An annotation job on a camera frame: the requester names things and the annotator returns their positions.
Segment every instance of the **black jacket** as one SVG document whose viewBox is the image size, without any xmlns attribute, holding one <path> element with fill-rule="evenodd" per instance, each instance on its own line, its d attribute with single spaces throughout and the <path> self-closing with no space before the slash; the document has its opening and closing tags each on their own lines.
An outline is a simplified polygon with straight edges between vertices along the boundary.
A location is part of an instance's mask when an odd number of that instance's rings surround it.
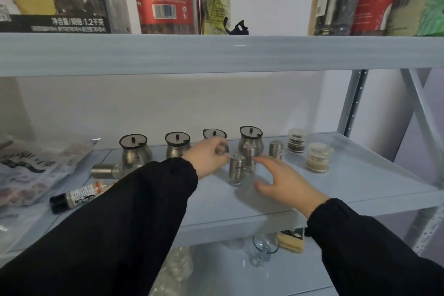
<svg viewBox="0 0 444 296">
<path fill-rule="evenodd" d="M 0 269 L 0 294 L 147 296 L 196 187 L 181 158 L 143 166 Z M 308 226 L 339 295 L 444 295 L 444 268 L 342 201 Z"/>
</svg>

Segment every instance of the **person's left hand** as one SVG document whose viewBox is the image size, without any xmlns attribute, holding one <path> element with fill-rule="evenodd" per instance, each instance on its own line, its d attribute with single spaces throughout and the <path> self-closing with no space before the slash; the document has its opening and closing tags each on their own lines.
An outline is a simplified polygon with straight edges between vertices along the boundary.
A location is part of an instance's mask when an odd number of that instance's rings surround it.
<svg viewBox="0 0 444 296">
<path fill-rule="evenodd" d="M 184 153 L 182 158 L 192 164 L 200 180 L 228 163 L 230 160 L 228 153 L 221 156 L 216 154 L 216 150 L 223 151 L 226 144 L 228 141 L 223 137 L 204 139 Z"/>
</svg>

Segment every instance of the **shelf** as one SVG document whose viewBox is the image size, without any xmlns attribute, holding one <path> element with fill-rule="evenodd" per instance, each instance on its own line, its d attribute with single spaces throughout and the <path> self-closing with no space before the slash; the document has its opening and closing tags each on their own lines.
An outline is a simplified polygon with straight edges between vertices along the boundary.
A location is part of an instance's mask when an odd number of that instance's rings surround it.
<svg viewBox="0 0 444 296">
<path fill-rule="evenodd" d="M 273 139 L 285 142 L 287 137 L 264 138 L 265 154 L 268 154 L 268 145 Z M 360 214 L 376 216 L 444 204 L 444 191 L 425 184 L 415 175 L 347 137 L 336 132 L 317 133 L 308 138 L 308 142 L 313 141 L 330 144 L 335 149 L 331 169 L 327 174 L 305 170 L 305 159 L 301 155 L 284 152 L 283 160 L 319 190 L 342 199 Z M 229 146 L 231 152 L 234 152 L 237 141 L 230 141 Z M 154 160 L 165 159 L 166 146 L 154 146 L 151 149 Z M 120 149 L 99 153 L 95 161 L 79 166 L 72 176 L 67 177 L 60 192 L 92 182 L 93 179 L 88 181 L 88 178 L 93 164 L 100 162 L 105 156 L 103 162 L 117 163 L 121 155 Z M 306 226 L 306 219 L 302 214 L 260 195 L 253 188 L 252 183 L 255 180 L 272 182 L 271 174 L 262 165 L 258 164 L 255 174 L 246 176 L 238 188 L 228 185 L 227 180 L 226 164 L 199 183 L 188 200 L 186 214 L 173 248 Z M 44 215 L 14 250 L 25 249 L 68 215 L 69 212 L 59 216 Z"/>
<path fill-rule="evenodd" d="M 0 34 L 0 77 L 444 66 L 442 37 Z"/>
<path fill-rule="evenodd" d="M 278 249 L 263 267 L 254 267 L 252 239 L 245 248 L 232 250 L 222 243 L 194 248 L 194 270 L 186 282 L 185 295 L 213 296 L 333 296 L 336 291 L 321 260 L 321 250 L 305 239 L 302 254 Z"/>
</svg>

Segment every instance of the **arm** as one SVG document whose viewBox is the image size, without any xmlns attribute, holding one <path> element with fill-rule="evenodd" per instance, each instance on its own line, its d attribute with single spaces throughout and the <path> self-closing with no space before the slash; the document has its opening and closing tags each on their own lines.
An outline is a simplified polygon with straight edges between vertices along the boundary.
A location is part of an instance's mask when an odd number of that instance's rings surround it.
<svg viewBox="0 0 444 296">
<path fill-rule="evenodd" d="M 149 163 L 77 209 L 0 269 L 1 294 L 147 296 L 198 178 L 230 158 L 215 155 L 220 143 Z"/>
<path fill-rule="evenodd" d="M 274 178 L 273 185 L 255 183 L 256 189 L 308 219 L 339 295 L 444 295 L 444 268 L 420 258 L 374 218 L 330 199 L 280 160 L 256 161 Z"/>
</svg>

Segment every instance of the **shelf post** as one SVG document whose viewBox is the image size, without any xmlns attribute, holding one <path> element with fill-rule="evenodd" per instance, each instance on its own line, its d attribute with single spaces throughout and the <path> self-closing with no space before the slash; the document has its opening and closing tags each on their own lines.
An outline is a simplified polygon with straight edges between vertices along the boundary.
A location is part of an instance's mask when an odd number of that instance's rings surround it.
<svg viewBox="0 0 444 296">
<path fill-rule="evenodd" d="M 337 127 L 337 131 L 346 137 L 350 137 L 368 74 L 369 71 L 367 69 L 352 70 L 352 77 L 348 84 L 347 95 L 345 96 L 341 118 Z"/>
<path fill-rule="evenodd" d="M 438 181 L 433 184 L 440 189 L 444 189 L 443 143 L 419 80 L 418 71 L 416 69 L 401 69 L 401 74 L 408 94 L 413 100 L 414 113 L 424 137 L 427 151 L 438 173 Z M 404 237 L 405 243 L 417 254 L 422 254 L 443 220 L 444 205 L 419 210 Z"/>
</svg>

